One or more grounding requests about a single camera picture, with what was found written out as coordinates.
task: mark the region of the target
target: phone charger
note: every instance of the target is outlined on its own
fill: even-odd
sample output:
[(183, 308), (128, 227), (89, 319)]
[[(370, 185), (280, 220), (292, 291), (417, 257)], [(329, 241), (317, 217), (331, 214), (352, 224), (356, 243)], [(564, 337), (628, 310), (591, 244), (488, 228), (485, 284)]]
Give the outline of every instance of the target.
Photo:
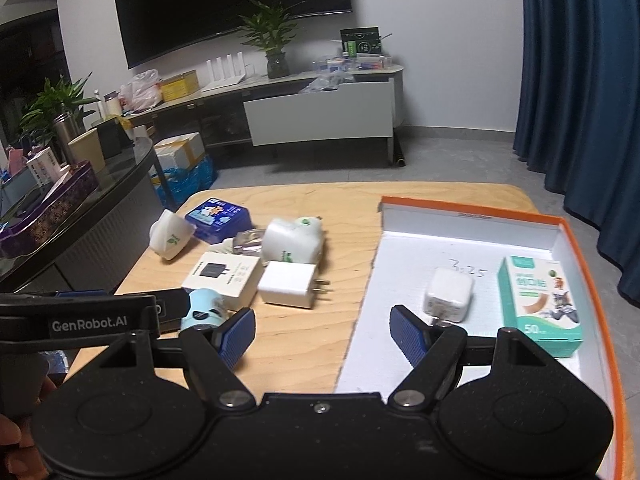
[(423, 310), (430, 316), (459, 323), (471, 302), (474, 279), (453, 269), (437, 267), (424, 295)]

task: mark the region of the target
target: blue gripper pad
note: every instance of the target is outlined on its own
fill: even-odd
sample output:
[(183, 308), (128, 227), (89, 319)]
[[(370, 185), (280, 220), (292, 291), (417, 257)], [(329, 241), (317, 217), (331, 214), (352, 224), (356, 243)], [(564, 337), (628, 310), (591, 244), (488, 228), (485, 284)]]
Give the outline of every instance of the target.
[(249, 345), (255, 338), (255, 314), (253, 310), (238, 312), (225, 325), (231, 326), (222, 335), (222, 344), (220, 345), (220, 358), (225, 365), (232, 370), (238, 364), (240, 358), (249, 348)]
[(428, 350), (422, 330), (405, 317), (396, 306), (391, 309), (391, 314), (389, 314), (389, 330), (404, 357), (415, 368), (427, 355)]

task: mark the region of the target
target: glass coffee table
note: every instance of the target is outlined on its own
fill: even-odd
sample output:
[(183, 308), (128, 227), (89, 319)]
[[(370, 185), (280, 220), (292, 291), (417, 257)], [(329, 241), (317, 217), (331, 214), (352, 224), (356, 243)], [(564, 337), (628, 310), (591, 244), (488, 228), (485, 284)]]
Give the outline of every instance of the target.
[[(0, 292), (48, 292), (115, 288), (148, 243), (148, 229), (162, 206), (151, 184), (151, 167), (161, 177), (169, 206), (175, 202), (153, 142), (139, 137), (133, 146), (109, 158), (96, 173), (98, 188), (84, 200), (50, 239), (36, 251), (17, 258), (0, 258)], [(32, 190), (30, 199), (43, 195)], [(16, 204), (1, 219), (11, 222), (28, 203)]]

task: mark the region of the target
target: blue curtain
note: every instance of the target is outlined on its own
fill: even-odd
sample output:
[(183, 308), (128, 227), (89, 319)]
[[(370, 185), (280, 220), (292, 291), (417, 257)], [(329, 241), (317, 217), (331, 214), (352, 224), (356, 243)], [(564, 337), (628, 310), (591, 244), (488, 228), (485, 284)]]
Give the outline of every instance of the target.
[(514, 142), (640, 302), (640, 0), (524, 0)]

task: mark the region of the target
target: gray tile floor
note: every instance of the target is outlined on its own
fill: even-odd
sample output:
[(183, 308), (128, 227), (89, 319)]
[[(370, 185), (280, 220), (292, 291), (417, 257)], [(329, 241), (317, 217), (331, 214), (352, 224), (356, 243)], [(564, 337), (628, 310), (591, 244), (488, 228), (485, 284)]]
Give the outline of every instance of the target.
[(564, 211), (563, 196), (544, 189), (544, 175), (528, 171), (513, 155), (510, 142), (415, 134), (401, 137), (401, 142), (405, 168), (388, 167), (385, 143), (379, 139), (233, 146), (214, 153), (220, 177), (213, 188), (386, 180), (498, 182), (520, 187), (540, 212), (568, 218), (578, 238), (606, 310), (634, 432), (636, 463), (640, 463), (640, 309), (618, 294), (620, 271), (598, 254), (598, 231)]

